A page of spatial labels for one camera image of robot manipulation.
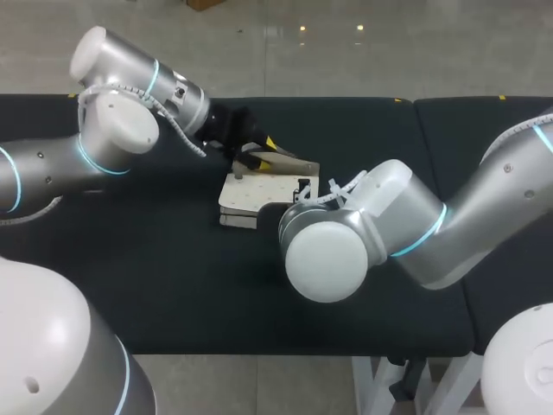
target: white cable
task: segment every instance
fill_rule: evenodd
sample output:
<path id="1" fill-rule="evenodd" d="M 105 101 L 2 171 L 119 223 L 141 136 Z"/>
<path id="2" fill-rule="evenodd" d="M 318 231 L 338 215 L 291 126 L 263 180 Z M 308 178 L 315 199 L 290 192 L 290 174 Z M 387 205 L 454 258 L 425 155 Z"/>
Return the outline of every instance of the white cable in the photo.
<path id="1" fill-rule="evenodd" d="M 518 132 L 528 130 L 528 129 L 532 128 L 534 125 L 542 125 L 542 124 L 546 124 L 546 123 L 550 123 L 550 122 L 553 122 L 553 114 L 545 114 L 545 115 L 540 115 L 539 117 L 535 117 L 535 118 L 532 118 L 532 119 L 527 119 L 526 121 L 523 121 L 522 123 L 517 124 L 514 127 L 511 127 L 506 131 L 503 131 L 499 135 L 499 137 L 497 137 L 493 141 L 492 145 L 490 145 L 490 147 L 486 150 L 486 153 L 482 157 L 482 160 L 480 161 L 480 164 L 482 164 L 482 162 L 484 160 L 486 160 L 486 158 L 490 154 L 492 154 L 497 148 L 499 148 L 501 146 L 501 144 L 507 138 L 509 138 L 511 136 L 514 136 Z"/>
<path id="2" fill-rule="evenodd" d="M 339 197 L 344 197 L 345 194 L 351 192 L 355 186 L 357 186 L 359 184 L 359 182 L 361 182 L 361 179 L 363 177 L 365 177 L 367 175 L 367 171 L 366 170 L 363 170 L 361 172 L 359 172 L 354 178 L 353 180 L 351 180 L 346 186 L 344 186 L 343 188 L 341 188 L 340 186 L 338 186 L 336 184 L 336 182 L 334 181 L 334 179 L 331 179 L 328 183 L 330 185 L 330 190 L 331 190 L 331 193 L 329 193 L 328 195 L 325 195 L 325 196 L 321 196 L 321 197 L 318 197 L 316 199 L 306 199 L 305 196 L 307 196 L 307 194 L 309 193 L 309 191 L 311 190 L 311 187 L 310 186 L 306 186 L 305 188 L 303 188 L 303 190 L 300 192 L 300 194 L 298 195 L 298 201 L 300 203 L 303 203 L 305 205 L 321 205 L 321 204 L 324 204 L 324 203 L 329 203 L 330 201 L 335 201 L 336 199 L 338 199 Z"/>
<path id="3" fill-rule="evenodd" d="M 54 209 L 58 204 L 61 202 L 61 199 L 63 196 L 58 196 L 52 199 L 50 203 L 38 212 L 35 212 L 33 214 L 30 214 L 29 216 L 23 216 L 22 218 L 14 218 L 14 219 L 4 219 L 0 220 L 0 227 L 8 227 L 11 225 L 21 225 L 22 223 L 30 222 L 32 220 L 38 219 L 45 214 L 49 213 L 52 209 Z"/>
<path id="4" fill-rule="evenodd" d="M 159 102 L 157 99 L 146 93 L 144 90 L 135 88 L 134 86 L 126 86 L 126 85 L 119 85 L 119 84 L 105 84 L 105 85 L 93 85 L 87 88 L 85 91 L 83 91 L 79 95 L 79 110 L 78 110 L 78 119 L 79 119 L 79 131 L 82 131 L 82 126 L 85 121 L 85 109 L 87 106 L 86 98 L 90 97 L 92 95 L 97 95 L 102 92 L 111 92 L 111 91 L 117 91 L 120 93 L 127 93 L 131 96 L 138 97 L 141 102 L 148 106 L 150 104 L 153 105 L 154 108 L 156 108 L 169 122 L 169 124 L 175 129 L 178 136 L 184 141 L 184 143 L 192 150 L 194 153 L 196 153 L 198 156 L 205 157 L 206 153 L 197 145 L 192 143 L 187 135 L 182 130 L 181 126 L 175 121 L 175 117 L 171 115 L 171 113 L 165 108 L 161 102 Z"/>

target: white joint cap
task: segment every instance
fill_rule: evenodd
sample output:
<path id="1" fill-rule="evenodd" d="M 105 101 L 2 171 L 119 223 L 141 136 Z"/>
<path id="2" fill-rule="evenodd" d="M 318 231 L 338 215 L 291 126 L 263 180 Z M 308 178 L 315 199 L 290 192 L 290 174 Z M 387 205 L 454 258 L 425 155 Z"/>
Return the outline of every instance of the white joint cap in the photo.
<path id="1" fill-rule="evenodd" d="M 83 80 L 94 67 L 106 35 L 107 30 L 105 28 L 96 26 L 88 30 L 80 40 L 73 53 L 69 70 L 71 77 L 77 82 Z"/>
<path id="2" fill-rule="evenodd" d="M 77 372 L 91 316 L 53 271 L 0 258 L 0 413 L 46 411 Z"/>
<path id="3" fill-rule="evenodd" d="M 143 154 L 157 143 L 156 119 L 137 99 L 120 93 L 101 93 L 92 105 L 97 113 L 98 133 L 120 149 Z"/>
<path id="4" fill-rule="evenodd" d="M 351 296 L 368 270 L 365 244 L 351 228 L 320 222 L 299 232 L 286 252 L 286 273 L 294 288 L 318 303 Z"/>
<path id="5" fill-rule="evenodd" d="M 409 186 L 413 171 L 399 160 L 388 160 L 372 169 L 351 193 L 346 208 L 363 208 L 378 218 Z"/>
<path id="6" fill-rule="evenodd" d="M 553 413 L 553 304 L 513 317 L 496 333 L 481 386 L 490 415 Z"/>

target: gray floor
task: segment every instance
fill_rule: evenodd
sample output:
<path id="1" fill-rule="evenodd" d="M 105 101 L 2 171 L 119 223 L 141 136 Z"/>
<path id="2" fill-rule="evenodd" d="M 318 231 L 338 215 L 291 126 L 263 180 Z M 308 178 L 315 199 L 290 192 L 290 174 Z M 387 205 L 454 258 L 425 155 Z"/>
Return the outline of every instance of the gray floor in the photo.
<path id="1" fill-rule="evenodd" d="M 202 13 L 177 0 L 0 0 L 0 93 L 78 92 L 69 61 L 94 24 L 213 96 L 553 94 L 549 0 L 227 0 Z M 348 359 L 138 360 L 161 415 L 354 414 Z"/>

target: black padded table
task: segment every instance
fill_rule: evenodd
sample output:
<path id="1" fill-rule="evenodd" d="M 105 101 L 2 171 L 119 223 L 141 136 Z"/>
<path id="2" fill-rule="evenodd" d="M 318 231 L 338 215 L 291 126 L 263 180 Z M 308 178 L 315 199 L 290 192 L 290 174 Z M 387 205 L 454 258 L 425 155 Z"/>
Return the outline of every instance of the black padded table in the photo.
<path id="1" fill-rule="evenodd" d="M 410 102 L 221 102 L 248 105 L 278 145 L 320 162 L 321 183 L 399 158 L 435 188 Z M 68 135 L 75 111 L 75 99 L 63 96 L 0 96 L 0 131 L 4 141 Z M 219 224 L 229 163 L 218 153 L 193 155 L 164 121 L 161 130 L 156 147 L 105 192 L 69 195 L 39 220 L 0 228 L 0 255 L 69 278 L 134 353 L 411 357 L 472 349 L 461 287 L 427 291 L 392 262 L 345 301 L 301 297 L 274 239 Z"/>
<path id="2" fill-rule="evenodd" d="M 552 98 L 422 99 L 415 103 L 444 201 L 477 169 L 504 130 L 553 106 Z M 462 280 L 484 354 L 497 330 L 523 310 L 553 302 L 553 215 L 506 241 Z"/>

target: small black clamp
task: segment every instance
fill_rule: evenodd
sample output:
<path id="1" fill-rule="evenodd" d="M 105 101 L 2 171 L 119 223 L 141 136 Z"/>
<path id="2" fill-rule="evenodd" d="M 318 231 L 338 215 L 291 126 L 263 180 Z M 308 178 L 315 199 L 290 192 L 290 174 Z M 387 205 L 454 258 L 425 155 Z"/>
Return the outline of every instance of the small black clamp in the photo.
<path id="1" fill-rule="evenodd" d="M 388 358 L 388 360 L 396 366 L 403 366 L 405 364 L 405 359 Z M 396 402 L 405 402 L 415 398 L 416 389 L 418 388 L 418 383 L 421 380 L 425 366 L 426 358 L 416 357 L 407 360 L 407 367 L 405 368 L 403 378 L 389 388 Z"/>
<path id="2" fill-rule="evenodd" d="M 305 189 L 306 186 L 311 185 L 311 181 L 309 179 L 297 179 L 297 184 L 298 184 L 298 187 L 296 190 L 294 190 L 294 194 L 293 194 L 294 197 L 292 199 L 294 203 L 297 203 L 300 200 L 300 193 Z M 310 197 L 311 192 L 309 191 L 306 194 L 306 196 Z"/>

